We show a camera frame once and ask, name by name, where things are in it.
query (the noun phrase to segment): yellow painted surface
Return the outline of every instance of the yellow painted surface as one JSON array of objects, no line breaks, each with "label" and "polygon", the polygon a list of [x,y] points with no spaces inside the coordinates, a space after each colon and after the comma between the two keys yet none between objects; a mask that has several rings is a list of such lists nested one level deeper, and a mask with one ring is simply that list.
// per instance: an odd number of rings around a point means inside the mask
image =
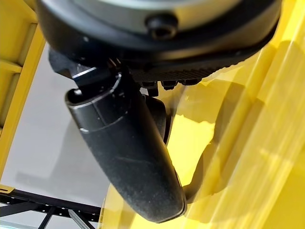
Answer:
[{"label": "yellow painted surface", "polygon": [[111,187],[103,229],[305,228],[305,0],[284,0],[273,40],[187,87],[168,149],[189,199],[163,224]]},{"label": "yellow painted surface", "polygon": [[0,193],[9,194],[9,193],[11,193],[14,189],[15,189],[14,187],[9,187],[9,186],[0,184]]},{"label": "yellow painted surface", "polygon": [[0,0],[0,179],[45,44],[32,8]]}]

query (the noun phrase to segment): black tube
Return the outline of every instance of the black tube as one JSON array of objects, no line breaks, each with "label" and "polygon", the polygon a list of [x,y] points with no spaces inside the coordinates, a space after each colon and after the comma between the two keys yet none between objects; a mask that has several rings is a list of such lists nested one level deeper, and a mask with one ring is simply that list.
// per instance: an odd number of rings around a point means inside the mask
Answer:
[{"label": "black tube", "polygon": [[166,145],[130,76],[86,99],[71,90],[66,104],[105,174],[142,217],[164,222],[186,211]]}]

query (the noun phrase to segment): black metal frame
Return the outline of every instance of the black metal frame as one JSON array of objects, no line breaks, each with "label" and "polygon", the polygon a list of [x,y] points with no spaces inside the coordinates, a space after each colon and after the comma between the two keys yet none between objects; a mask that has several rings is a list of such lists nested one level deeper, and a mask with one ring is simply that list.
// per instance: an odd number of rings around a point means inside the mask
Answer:
[{"label": "black metal frame", "polygon": [[75,213],[78,216],[78,221],[82,221],[83,225],[86,226],[84,228],[91,229],[93,227],[89,222],[99,222],[101,212],[101,208],[96,206],[46,197],[16,189],[9,194],[0,192],[0,203],[6,204],[6,206],[0,207],[0,217],[25,211],[45,213],[46,216],[39,229],[45,229],[53,215],[71,218],[76,222],[71,213]]}]

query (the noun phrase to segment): yellow frame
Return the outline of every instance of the yellow frame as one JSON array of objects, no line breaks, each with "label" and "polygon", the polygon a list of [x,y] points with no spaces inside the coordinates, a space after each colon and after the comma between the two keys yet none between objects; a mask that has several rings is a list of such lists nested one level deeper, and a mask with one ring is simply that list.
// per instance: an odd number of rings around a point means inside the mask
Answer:
[{"label": "yellow frame", "polygon": [[[20,15],[19,20],[26,21],[29,25],[37,23],[35,12],[22,0],[3,0],[2,4],[6,4],[11,9],[14,8]],[[4,127],[0,129],[0,179],[2,177],[4,167],[10,151],[17,125],[34,78],[37,65],[40,60],[42,50],[45,45],[45,39],[39,26],[36,27],[34,36],[30,43],[29,50],[23,66],[17,63],[0,59],[0,68],[12,73],[20,73],[20,77],[10,104],[10,108],[4,123]]]}]

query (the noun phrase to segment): black knob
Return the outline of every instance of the black knob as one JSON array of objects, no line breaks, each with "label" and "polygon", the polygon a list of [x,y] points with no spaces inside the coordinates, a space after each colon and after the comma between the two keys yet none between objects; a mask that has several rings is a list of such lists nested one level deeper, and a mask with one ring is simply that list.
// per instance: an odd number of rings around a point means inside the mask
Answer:
[{"label": "black knob", "polygon": [[146,20],[148,33],[155,40],[169,40],[178,32],[178,19],[170,14],[155,15]]}]

